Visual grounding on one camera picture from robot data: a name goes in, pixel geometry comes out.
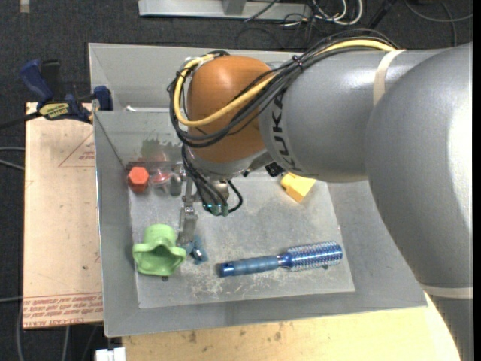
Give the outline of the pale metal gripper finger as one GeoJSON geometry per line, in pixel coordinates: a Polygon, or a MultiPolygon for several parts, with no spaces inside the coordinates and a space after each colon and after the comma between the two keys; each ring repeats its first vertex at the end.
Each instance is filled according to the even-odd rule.
{"type": "Polygon", "coordinates": [[[188,207],[188,243],[193,243],[195,240],[195,230],[197,226],[198,215],[193,206],[188,207]]]}
{"type": "Polygon", "coordinates": [[[179,232],[177,236],[177,245],[186,246],[188,242],[189,242],[189,232],[188,232],[188,228],[186,227],[186,211],[185,211],[185,207],[182,206],[180,209],[180,216],[179,216],[179,232]]]}

